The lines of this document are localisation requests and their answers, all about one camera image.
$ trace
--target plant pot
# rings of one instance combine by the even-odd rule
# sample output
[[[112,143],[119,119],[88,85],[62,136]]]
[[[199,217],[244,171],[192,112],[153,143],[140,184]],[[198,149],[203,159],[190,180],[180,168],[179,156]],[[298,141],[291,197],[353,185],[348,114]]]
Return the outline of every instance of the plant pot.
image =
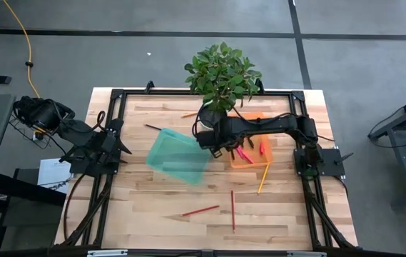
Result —
[[[199,119],[201,120],[201,126],[208,130],[213,130],[214,124],[216,124],[221,118],[226,117],[226,111],[211,111],[209,110],[209,103],[207,103],[203,109],[201,109]]]

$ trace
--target green leaves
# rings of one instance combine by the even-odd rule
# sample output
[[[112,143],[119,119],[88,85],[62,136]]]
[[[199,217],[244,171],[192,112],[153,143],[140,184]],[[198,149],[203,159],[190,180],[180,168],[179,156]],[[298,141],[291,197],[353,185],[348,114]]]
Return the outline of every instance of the green leaves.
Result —
[[[243,52],[241,50],[238,49],[234,49],[231,51],[231,57],[238,57],[240,58],[243,55]]]
[[[183,68],[184,68],[186,71],[189,71],[191,74],[194,74],[194,73],[195,73],[195,71],[193,70],[193,66],[192,66],[191,64],[186,64]]]
[[[257,78],[261,78],[261,73],[259,71],[249,70],[249,71],[247,71],[247,74],[250,74],[250,75],[255,76]]]
[[[203,97],[203,103],[209,102],[210,100],[212,100],[212,98],[213,98],[214,96],[215,96],[214,93],[206,94],[206,95]]]
[[[235,92],[236,94],[242,94],[242,93],[244,93],[244,88],[243,88],[242,86],[236,86],[236,87],[234,88],[234,92]]]
[[[198,65],[199,65],[198,58],[196,58],[196,56],[194,56],[191,61],[193,63],[193,67],[198,68]]]
[[[209,109],[214,111],[231,110],[237,99],[244,105],[244,95],[249,100],[258,92],[255,80],[261,78],[259,71],[250,70],[254,67],[249,58],[242,57],[242,51],[232,49],[225,42],[214,44],[199,51],[192,58],[191,64],[184,69],[191,76],[186,79],[193,93],[204,95],[203,103],[212,101]]]
[[[230,81],[233,82],[235,85],[239,84],[242,80],[243,77],[241,75],[236,75],[230,79]]]
[[[220,44],[220,49],[221,49],[222,51],[223,51],[226,47],[227,47],[227,45],[226,45],[225,42],[222,42],[222,43]]]

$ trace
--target orange pencil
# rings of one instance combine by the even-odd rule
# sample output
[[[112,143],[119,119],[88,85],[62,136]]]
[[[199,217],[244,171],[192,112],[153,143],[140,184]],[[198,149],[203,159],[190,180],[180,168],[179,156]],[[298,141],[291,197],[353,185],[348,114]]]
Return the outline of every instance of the orange pencil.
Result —
[[[198,113],[186,114],[186,115],[181,116],[181,118],[187,118],[187,117],[190,117],[190,116],[195,116],[196,114],[198,114]]]

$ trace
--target gray floor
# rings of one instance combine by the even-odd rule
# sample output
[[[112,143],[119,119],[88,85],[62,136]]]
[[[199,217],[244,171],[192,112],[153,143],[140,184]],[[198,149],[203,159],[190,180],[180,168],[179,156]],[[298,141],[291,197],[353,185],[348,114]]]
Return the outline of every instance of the gray floor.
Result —
[[[286,0],[9,2],[27,28],[293,32]],[[303,33],[406,34],[406,0],[295,2]],[[1,2],[0,27],[18,28]],[[94,86],[145,86],[148,80],[185,86],[183,65],[204,46],[222,40],[257,64],[265,87],[303,88],[294,39],[31,36],[33,80],[43,97],[65,103],[83,119]],[[345,167],[359,244],[406,253],[406,209],[390,208],[406,182],[393,152],[366,138],[373,124],[406,103],[406,41],[305,40],[304,48],[312,86],[325,93],[337,145],[344,153],[355,152]],[[13,77],[0,93],[33,95],[26,60],[23,36],[0,35],[0,74]],[[59,155],[55,146],[37,150],[9,128],[0,149],[0,172],[36,168],[40,159]],[[31,239],[17,236],[33,228],[45,232]],[[46,247],[53,229],[47,223],[15,228],[7,248]]]

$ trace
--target translucent green bin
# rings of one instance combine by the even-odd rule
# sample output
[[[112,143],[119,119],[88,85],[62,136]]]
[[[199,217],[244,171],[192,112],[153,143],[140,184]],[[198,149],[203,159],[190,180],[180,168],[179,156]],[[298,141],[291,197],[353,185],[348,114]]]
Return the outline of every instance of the translucent green bin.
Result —
[[[194,138],[163,128],[152,146],[146,164],[157,171],[191,184],[201,182],[211,158]]]

